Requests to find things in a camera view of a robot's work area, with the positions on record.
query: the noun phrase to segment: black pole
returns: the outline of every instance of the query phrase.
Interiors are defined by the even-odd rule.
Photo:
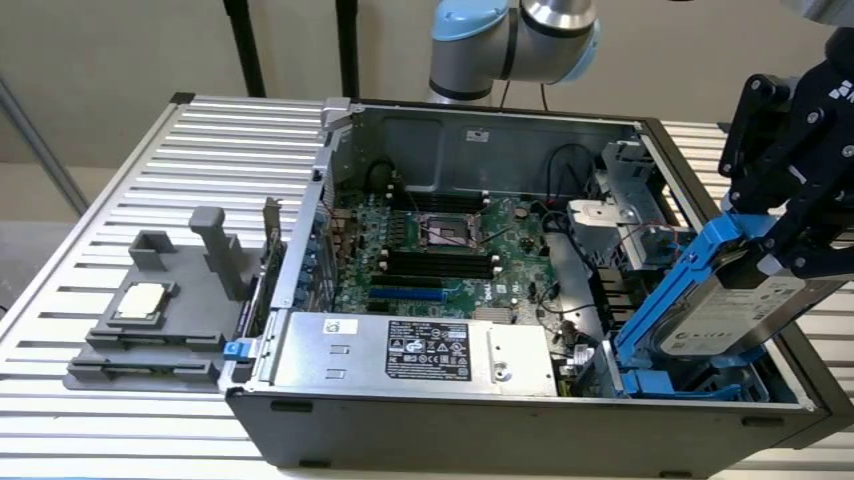
[[[264,76],[262,75],[262,62],[255,48],[255,33],[252,32],[252,17],[250,16],[250,4],[247,0],[223,0],[226,13],[231,20],[231,30],[238,45],[240,56],[240,68],[243,69],[243,82],[250,97],[266,97]]]
[[[338,63],[342,70],[342,94],[359,98],[359,0],[335,0],[338,20]]]

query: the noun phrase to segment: cpu socket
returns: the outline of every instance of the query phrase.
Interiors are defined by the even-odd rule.
[[[419,225],[422,246],[478,248],[482,237],[479,217],[425,214],[419,217]]]

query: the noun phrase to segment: white wall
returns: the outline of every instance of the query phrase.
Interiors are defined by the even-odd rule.
[[[334,0],[250,1],[270,95],[338,95]],[[362,0],[363,97],[425,98],[434,6]],[[550,87],[553,109],[726,121],[745,78],[803,72],[830,34],[778,0],[598,8],[599,58],[575,85]],[[175,91],[244,94],[222,0],[0,0],[0,72],[76,165],[116,167]],[[539,108],[537,87],[514,84],[507,104]],[[0,122],[0,161],[28,155],[14,135]]]

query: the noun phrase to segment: power supply label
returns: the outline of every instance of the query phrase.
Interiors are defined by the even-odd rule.
[[[402,380],[470,382],[469,325],[390,321],[386,374]]]

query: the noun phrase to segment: metal slotted table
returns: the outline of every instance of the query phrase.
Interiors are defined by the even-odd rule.
[[[200,245],[187,228],[198,205],[222,206],[226,229],[263,242],[260,208],[283,199],[284,238],[320,147],[320,102],[196,96],[170,104],[88,213],[0,323],[0,476],[318,478],[260,458],[216,394],[70,391],[66,363],[98,322],[131,259],[140,229]],[[666,122],[715,201],[726,134],[715,125]],[[854,396],[854,286],[799,320],[843,389]],[[335,478],[400,478],[335,472]],[[454,475],[412,474],[411,478]],[[714,477],[854,478],[854,430],[805,450],[766,450]]]

